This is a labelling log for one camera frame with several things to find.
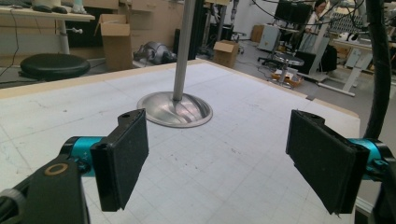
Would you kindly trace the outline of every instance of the office chair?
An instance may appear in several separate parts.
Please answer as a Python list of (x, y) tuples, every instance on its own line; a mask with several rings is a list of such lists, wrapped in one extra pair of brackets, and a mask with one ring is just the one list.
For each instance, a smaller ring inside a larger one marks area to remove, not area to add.
[(21, 77), (55, 81), (80, 77), (90, 71), (90, 63), (76, 55), (40, 53), (21, 62)]

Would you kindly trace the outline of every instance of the black stool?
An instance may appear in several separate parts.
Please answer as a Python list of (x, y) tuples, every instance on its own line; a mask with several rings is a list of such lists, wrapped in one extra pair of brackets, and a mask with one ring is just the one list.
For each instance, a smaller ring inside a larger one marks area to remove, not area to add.
[(286, 54), (286, 53), (277, 53), (275, 55), (275, 58), (280, 63), (283, 63), (283, 66), (282, 66), (282, 74), (280, 75), (279, 80), (272, 80), (272, 82), (274, 82), (275, 84), (278, 84), (279, 86), (293, 89), (293, 87), (289, 83), (285, 82), (285, 77), (288, 72), (288, 67), (289, 67), (289, 65), (302, 66), (302, 65), (304, 65), (304, 60), (296, 58), (296, 57), (294, 57), (290, 54)]
[(90, 71), (87, 60), (70, 54), (41, 53), (21, 62), (21, 77), (55, 81), (80, 77)]

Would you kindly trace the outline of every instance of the stool seat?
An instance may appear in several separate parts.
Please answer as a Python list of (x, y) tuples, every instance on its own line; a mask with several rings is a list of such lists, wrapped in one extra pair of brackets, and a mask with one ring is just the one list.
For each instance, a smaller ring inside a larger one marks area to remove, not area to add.
[(90, 63), (76, 55), (41, 53), (21, 62), (21, 77), (54, 81), (80, 77), (90, 71)]
[(287, 65), (304, 65), (304, 60), (296, 58), (290, 54), (277, 53), (275, 57), (279, 62), (286, 63)]

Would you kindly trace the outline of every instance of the desk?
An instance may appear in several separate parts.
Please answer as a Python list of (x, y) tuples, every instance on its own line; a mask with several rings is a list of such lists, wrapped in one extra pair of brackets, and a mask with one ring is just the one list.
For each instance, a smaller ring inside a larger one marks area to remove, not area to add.
[[(60, 41), (61, 41), (61, 48), (62, 53), (69, 53), (69, 44), (67, 42), (67, 33), (66, 33), (66, 26), (64, 21), (91, 21), (94, 20), (95, 17), (92, 15), (82, 15), (82, 14), (74, 14), (74, 13), (67, 13), (67, 14), (60, 14), (60, 13), (45, 13), (45, 12), (37, 12), (33, 11), (30, 8), (11, 8), (11, 7), (0, 7), (0, 15), (9, 15), (14, 17), (24, 17), (24, 18), (42, 18), (42, 19), (51, 19), (56, 20), (60, 24)], [(25, 41), (21, 42), (32, 42), (32, 39), (26, 39)], [(0, 41), (0, 49), (4, 49), (2, 53), (5, 52), (15, 52), (15, 49), (9, 49), (9, 42), (8, 41)]]
[(309, 33), (303, 34), (303, 39), (298, 49), (299, 51), (298, 54), (301, 53), (302, 55), (305, 55), (304, 53), (309, 53), (315, 55), (315, 58), (311, 59), (309, 57), (309, 54), (307, 56), (304, 56), (306, 58), (305, 69), (304, 72), (300, 73), (301, 76), (308, 77), (317, 82), (321, 82), (328, 77), (323, 73), (317, 72), (323, 53), (326, 50), (328, 44), (329, 44), (328, 37), (323, 37), (320, 35), (314, 35)]
[(326, 85), (321, 82), (319, 82), (319, 86), (333, 90), (333, 91), (339, 91), (339, 92), (349, 95), (349, 96), (355, 96), (354, 92), (350, 92), (350, 88), (352, 87), (352, 85), (354, 85), (356, 79), (361, 74), (361, 70), (364, 69), (363, 65), (369, 63), (373, 59), (372, 47), (371, 47), (371, 45), (363, 45), (363, 44), (359, 44), (359, 43), (348, 42), (348, 41), (337, 40), (337, 39), (334, 39), (333, 43), (334, 43), (334, 45), (344, 47), (344, 48), (359, 49), (361, 51), (361, 56), (356, 61), (355, 65), (353, 66), (352, 72), (350, 73), (348, 79), (346, 80), (346, 83), (344, 84), (343, 89), (338, 89), (338, 88)]
[[(59, 153), (71, 136), (107, 136), (117, 116), (172, 91), (175, 64), (0, 90), (0, 189)], [(205, 125), (148, 121), (149, 155), (126, 210), (103, 213), (94, 178), (82, 179), (93, 223), (353, 223), (330, 216), (285, 153), (290, 111), (322, 116), (359, 137), (356, 114), (214, 63), (190, 61), (184, 92), (207, 101)]]

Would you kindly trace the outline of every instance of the computer monitor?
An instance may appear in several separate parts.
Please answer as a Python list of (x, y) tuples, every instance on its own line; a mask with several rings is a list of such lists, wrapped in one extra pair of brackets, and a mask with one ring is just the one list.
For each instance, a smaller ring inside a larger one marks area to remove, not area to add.
[(286, 23), (305, 24), (311, 13), (312, 7), (307, 4), (279, 0), (274, 17)]

